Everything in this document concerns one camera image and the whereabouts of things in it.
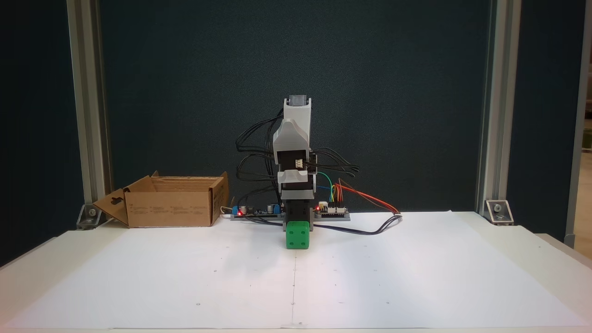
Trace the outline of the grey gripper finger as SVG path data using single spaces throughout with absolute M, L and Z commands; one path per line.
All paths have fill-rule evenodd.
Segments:
M 315 175 L 304 169 L 279 171 L 277 181 L 281 191 L 313 190 L 316 185 Z

